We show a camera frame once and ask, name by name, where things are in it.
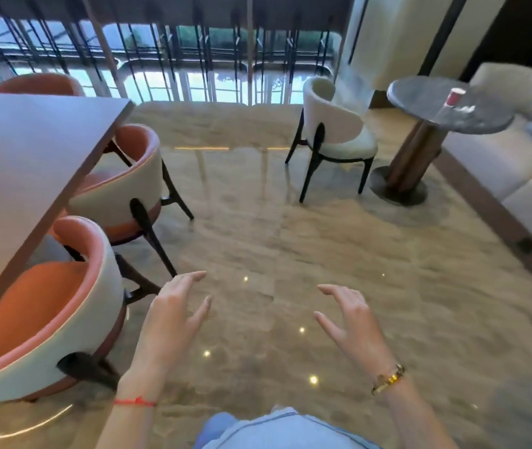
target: bracelet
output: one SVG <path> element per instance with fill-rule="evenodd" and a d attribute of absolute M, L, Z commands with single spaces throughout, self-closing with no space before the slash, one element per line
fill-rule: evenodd
<path fill-rule="evenodd" d="M 138 407 L 156 407 L 157 402 L 146 402 L 141 398 L 141 396 L 137 397 L 135 400 L 120 400 L 120 399 L 114 399 L 115 405 L 136 405 Z"/>
<path fill-rule="evenodd" d="M 379 375 L 378 384 L 377 385 L 375 384 L 374 387 L 372 388 L 372 395 L 381 393 L 383 390 L 385 390 L 389 386 L 394 385 L 398 380 L 403 378 L 404 373 L 405 373 L 405 367 L 403 367 L 401 364 L 397 364 L 397 371 L 391 376 L 385 378 L 383 375 Z"/>

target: chair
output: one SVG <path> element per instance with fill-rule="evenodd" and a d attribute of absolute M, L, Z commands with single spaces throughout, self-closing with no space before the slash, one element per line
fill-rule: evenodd
<path fill-rule="evenodd" d="M 55 72 L 17 75 L 0 82 L 0 93 L 85 96 L 77 79 Z"/>
<path fill-rule="evenodd" d="M 363 162 L 365 167 L 358 190 L 361 194 L 378 152 L 376 139 L 360 116 L 332 103 L 334 95 L 334 83 L 327 78 L 312 77 L 304 84 L 304 108 L 301 111 L 300 125 L 285 161 L 285 164 L 289 163 L 297 145 L 307 145 L 312 150 L 300 203 L 305 199 L 311 175 L 323 160 L 337 163 Z M 304 127 L 306 139 L 302 140 Z"/>
<path fill-rule="evenodd" d="M 121 273 L 132 278 L 132 267 L 94 222 L 65 217 L 53 231 L 79 261 L 33 266 L 0 299 L 0 402 L 36 400 L 81 380 L 115 390 L 119 375 L 105 356 L 125 307 L 159 292 L 146 279 L 125 291 Z"/>
<path fill-rule="evenodd" d="M 157 134 L 142 124 L 116 130 L 118 147 L 135 161 L 125 171 L 101 169 L 90 173 L 67 205 L 67 212 L 98 223 L 112 245 L 143 236 L 174 277 L 177 271 L 153 231 L 163 206 L 178 203 L 187 216 L 194 216 L 175 189 L 160 156 Z M 162 198 L 161 178 L 170 192 Z"/>

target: table pedestal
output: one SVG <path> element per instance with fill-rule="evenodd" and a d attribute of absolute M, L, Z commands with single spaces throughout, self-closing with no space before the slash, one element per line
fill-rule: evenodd
<path fill-rule="evenodd" d="M 389 166 L 370 174 L 370 188 L 383 200 L 414 206 L 426 200 L 426 184 L 421 179 L 441 152 L 447 131 L 426 121 L 418 122 L 401 145 Z"/>

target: orange chair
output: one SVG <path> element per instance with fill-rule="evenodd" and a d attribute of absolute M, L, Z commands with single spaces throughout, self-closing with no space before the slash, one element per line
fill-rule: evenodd
<path fill-rule="evenodd" d="M 133 293 L 125 291 L 121 274 L 141 276 L 114 255 L 94 222 L 65 217 L 53 230 L 79 261 L 38 264 L 1 298 L 0 402 L 37 399 L 80 380 L 115 390 L 119 375 L 105 356 L 120 333 L 125 307 L 159 292 L 144 278 Z"/>
<path fill-rule="evenodd" d="M 0 82 L 0 93 L 85 96 L 77 79 L 54 72 L 17 75 L 4 80 Z"/>
<path fill-rule="evenodd" d="M 116 130 L 118 147 L 135 161 L 130 168 L 90 173 L 67 205 L 67 212 L 97 222 L 112 245 L 145 237 L 174 277 L 174 266 L 153 231 L 163 206 L 178 203 L 187 216 L 194 216 L 174 187 L 159 151 L 156 133 L 142 124 Z M 170 192 L 162 198 L 162 182 Z"/>

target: table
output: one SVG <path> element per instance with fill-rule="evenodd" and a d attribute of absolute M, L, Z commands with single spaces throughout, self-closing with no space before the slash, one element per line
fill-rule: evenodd
<path fill-rule="evenodd" d="M 0 298 L 133 107 L 128 99 L 0 94 Z"/>
<path fill-rule="evenodd" d="M 452 88 L 466 90 L 456 108 L 475 105 L 474 112 L 466 114 L 444 105 Z M 389 86 L 387 97 L 419 121 L 391 164 L 371 173 L 370 187 L 378 197 L 403 206 L 426 200 L 426 185 L 421 179 L 440 154 L 449 132 L 493 134 L 506 129 L 515 116 L 513 110 L 467 83 L 444 77 L 413 76 L 396 80 Z"/>

